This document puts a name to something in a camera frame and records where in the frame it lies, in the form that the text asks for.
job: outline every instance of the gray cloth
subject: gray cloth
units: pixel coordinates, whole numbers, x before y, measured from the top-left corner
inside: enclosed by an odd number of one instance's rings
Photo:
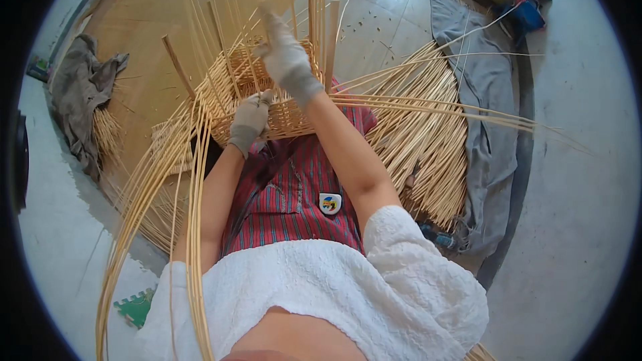
[[[81,34],[71,43],[51,86],[54,119],[83,171],[98,181],[98,146],[92,134],[94,109],[112,96],[116,74],[127,67],[129,54],[101,63],[96,40]]]
[[[430,0],[430,6],[433,36],[440,46],[463,35],[464,28],[469,32],[488,23],[483,14],[470,11],[458,0]],[[509,38],[495,24],[472,33],[444,52],[510,52],[510,47]],[[467,59],[460,56],[459,63],[457,57],[448,60],[460,84],[462,104],[516,114],[509,55],[472,55]],[[478,114],[467,109],[465,112]],[[468,193],[461,219],[464,226],[459,230],[466,244],[461,252],[488,256],[504,237],[509,220],[510,189],[518,165],[518,131],[470,118],[467,121]]]

